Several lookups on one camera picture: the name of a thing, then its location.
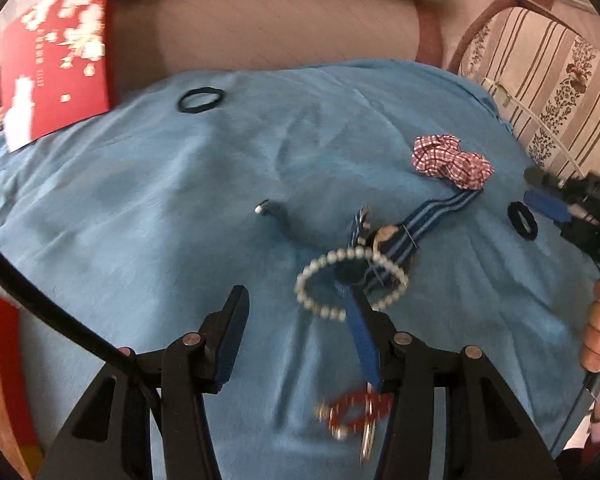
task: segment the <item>black hair tie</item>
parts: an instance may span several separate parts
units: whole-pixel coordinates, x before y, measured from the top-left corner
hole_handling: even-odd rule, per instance
[[[216,95],[217,97],[211,101],[210,103],[204,103],[203,105],[186,107],[184,105],[184,101],[189,99],[192,95]],[[217,107],[222,100],[224,99],[224,90],[220,90],[218,88],[212,88],[211,86],[205,86],[202,88],[196,88],[194,90],[189,90],[186,94],[184,94],[180,101],[178,101],[178,111],[183,114],[200,114],[202,112],[208,112],[209,110],[213,110]]]
[[[522,202],[511,202],[507,208],[507,215],[513,228],[525,240],[535,240],[538,238],[538,223],[533,213]],[[531,231],[526,229],[525,223],[522,221],[523,218],[526,220]]]

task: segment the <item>wrinkled fabric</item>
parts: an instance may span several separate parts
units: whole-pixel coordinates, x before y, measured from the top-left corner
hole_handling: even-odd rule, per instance
[[[179,113],[181,95],[203,86],[225,90],[222,104]],[[205,396],[222,478],[370,480],[382,428],[361,468],[360,438],[336,441],[314,417],[318,402],[365,384],[352,336],[304,311],[294,285],[312,258],[347,245],[363,205],[372,224],[396,224],[458,192],[410,163],[415,138],[431,132],[454,134],[496,172],[422,239],[410,286],[386,312],[433,348],[478,345],[551,442],[584,378],[578,330],[597,270],[547,219],[533,244],[511,229],[507,205],[522,197],[530,159],[490,95],[448,72],[364,60],[183,73],[18,152],[0,136],[0,250],[78,320],[136,352],[198,329],[233,285],[246,286],[231,380]],[[254,213],[264,198],[285,203],[302,245]],[[332,283],[321,272],[308,290],[334,303]],[[27,312],[20,353],[48,449],[102,362]],[[162,480],[155,428],[152,438]],[[434,450],[438,470],[444,455]]]
[[[489,161],[479,153],[464,152],[453,135],[418,137],[411,157],[420,173],[448,178],[460,189],[482,189],[493,174]]]

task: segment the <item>red envelope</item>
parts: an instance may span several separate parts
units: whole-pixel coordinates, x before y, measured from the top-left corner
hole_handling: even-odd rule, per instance
[[[0,102],[11,152],[114,107],[109,0],[42,0],[5,30]]]

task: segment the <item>white beads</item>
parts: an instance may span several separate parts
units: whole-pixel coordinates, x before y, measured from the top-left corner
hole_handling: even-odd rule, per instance
[[[300,303],[306,310],[313,312],[316,316],[320,316],[323,319],[337,320],[340,322],[346,320],[347,313],[344,311],[344,309],[336,306],[316,303],[307,295],[304,290],[304,286],[306,285],[307,280],[320,271],[320,269],[323,267],[326,267],[327,265],[333,265],[336,262],[353,259],[372,260],[380,267],[394,275],[400,282],[398,287],[393,292],[390,292],[387,296],[382,298],[382,300],[377,301],[371,306],[373,310],[379,311],[386,309],[392,303],[397,301],[398,298],[404,294],[404,291],[407,290],[409,278],[399,265],[393,263],[386,256],[384,256],[384,254],[374,251],[371,247],[363,247],[362,245],[358,245],[355,248],[349,247],[347,249],[329,251],[327,254],[324,254],[319,258],[311,260],[309,265],[302,269],[302,272],[298,274],[298,277],[296,278],[294,292],[296,293],[296,300],[298,300],[298,303]]]

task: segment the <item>floral pattern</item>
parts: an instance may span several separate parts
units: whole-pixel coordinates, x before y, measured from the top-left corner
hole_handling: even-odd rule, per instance
[[[80,25],[77,28],[65,30],[65,41],[58,44],[67,45],[69,54],[62,58],[60,68],[71,68],[74,57],[99,61],[104,56],[104,43],[102,42],[103,15],[104,12],[101,6],[91,4],[78,16]]]
[[[29,12],[21,18],[27,30],[38,30],[38,27],[46,22],[49,10],[58,0],[42,0],[33,6]],[[64,41],[58,43],[69,49],[67,56],[61,58],[60,68],[71,68],[75,57],[99,61],[104,56],[104,42],[102,31],[104,29],[104,11],[102,6],[94,3],[94,0],[62,0],[62,6],[58,10],[58,18],[71,18],[79,7],[86,7],[78,14],[78,27],[67,28],[63,35]],[[58,40],[58,32],[52,31],[44,36],[44,40],[55,43]]]
[[[575,110],[584,93],[592,74],[592,62],[598,51],[584,38],[576,37],[571,49],[571,62],[565,67],[566,77],[558,84],[552,99],[544,107],[540,115],[541,121],[559,137],[560,129]],[[544,128],[534,135],[528,147],[528,154],[541,166],[554,156],[557,146]]]
[[[484,52],[486,50],[486,40],[491,33],[491,21],[487,23],[480,32],[475,35],[471,45],[469,46],[469,59],[466,67],[465,77],[471,77],[480,66],[482,59],[484,58]]]

